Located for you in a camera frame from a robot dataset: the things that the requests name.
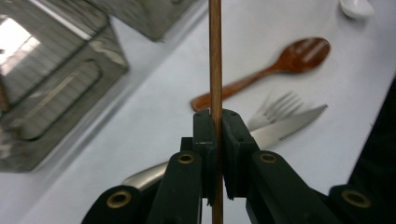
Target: spoon handle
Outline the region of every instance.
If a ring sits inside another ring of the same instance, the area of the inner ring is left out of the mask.
[[[274,64],[264,70],[261,70],[258,73],[255,73],[251,76],[244,77],[242,79],[239,79],[225,87],[222,88],[222,99],[226,99],[237,92],[243,90],[244,88],[250,86],[257,80],[267,77],[273,73],[280,72],[279,67],[277,64]],[[210,107],[210,93],[203,94],[201,96],[198,96],[194,99],[191,100],[191,107],[195,112],[198,112],[200,110],[206,109]]]

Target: wooden chopstick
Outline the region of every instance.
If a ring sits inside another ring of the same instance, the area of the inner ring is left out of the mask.
[[[210,115],[218,142],[216,198],[212,207],[212,223],[223,223],[223,188],[221,171],[222,61],[221,0],[209,0]]]

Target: fork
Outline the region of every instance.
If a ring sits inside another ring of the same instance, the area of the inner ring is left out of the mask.
[[[294,114],[304,104],[298,94],[292,91],[282,95],[268,107],[266,106],[267,103],[268,102],[264,102],[259,111],[248,122],[247,127],[250,131],[272,124],[279,119],[287,118]]]

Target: knife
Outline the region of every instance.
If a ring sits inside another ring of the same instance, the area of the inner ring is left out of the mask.
[[[308,126],[327,109],[327,105],[306,111],[302,114],[282,119],[276,123],[250,132],[261,150],[268,148]]]

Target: spoon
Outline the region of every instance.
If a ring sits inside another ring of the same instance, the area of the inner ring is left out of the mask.
[[[352,19],[364,19],[374,15],[374,9],[367,0],[340,0],[341,9]]]
[[[222,99],[230,97],[257,80],[273,73],[300,74],[320,65],[330,52],[330,43],[320,37],[302,39],[286,47],[278,60],[266,69],[242,78],[222,88]],[[194,111],[200,111],[210,106],[210,93],[191,100]]]

